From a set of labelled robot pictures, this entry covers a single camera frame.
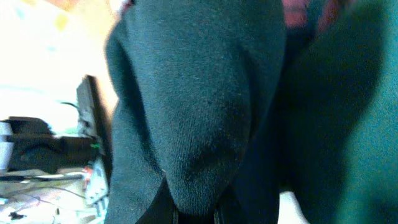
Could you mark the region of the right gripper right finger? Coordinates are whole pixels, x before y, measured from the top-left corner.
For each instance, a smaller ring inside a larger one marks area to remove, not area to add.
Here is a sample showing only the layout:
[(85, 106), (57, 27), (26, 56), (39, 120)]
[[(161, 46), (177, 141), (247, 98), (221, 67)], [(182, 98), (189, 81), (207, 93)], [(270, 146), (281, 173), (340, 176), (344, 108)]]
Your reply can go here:
[(248, 220), (233, 189), (228, 186), (223, 192), (214, 212), (214, 224), (248, 224)]

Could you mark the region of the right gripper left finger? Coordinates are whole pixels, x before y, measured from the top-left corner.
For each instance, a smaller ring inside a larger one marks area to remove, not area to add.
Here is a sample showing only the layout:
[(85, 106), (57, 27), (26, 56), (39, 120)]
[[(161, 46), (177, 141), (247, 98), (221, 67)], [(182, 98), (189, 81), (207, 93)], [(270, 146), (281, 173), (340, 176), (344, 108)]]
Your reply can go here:
[(136, 224), (177, 224), (177, 208), (165, 179), (151, 205)]

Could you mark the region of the green garment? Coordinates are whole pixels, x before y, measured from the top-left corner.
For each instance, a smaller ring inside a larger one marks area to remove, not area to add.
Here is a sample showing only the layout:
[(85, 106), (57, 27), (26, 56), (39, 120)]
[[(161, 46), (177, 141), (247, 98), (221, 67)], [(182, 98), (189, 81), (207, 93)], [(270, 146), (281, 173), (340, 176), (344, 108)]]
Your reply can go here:
[(285, 190), (310, 223), (396, 223), (397, 2), (352, 2), (292, 57), (309, 35), (113, 29), (106, 223), (136, 223), (164, 179), (177, 223), (214, 223), (228, 186), (249, 223), (277, 223)]

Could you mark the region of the red navy plaid shirt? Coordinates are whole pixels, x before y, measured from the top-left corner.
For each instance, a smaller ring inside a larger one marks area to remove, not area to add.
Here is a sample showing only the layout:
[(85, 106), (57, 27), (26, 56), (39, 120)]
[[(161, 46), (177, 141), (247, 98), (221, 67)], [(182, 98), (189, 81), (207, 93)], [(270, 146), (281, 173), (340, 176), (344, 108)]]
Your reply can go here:
[(124, 35), (263, 39), (327, 29), (351, 1), (126, 1), (114, 25)]

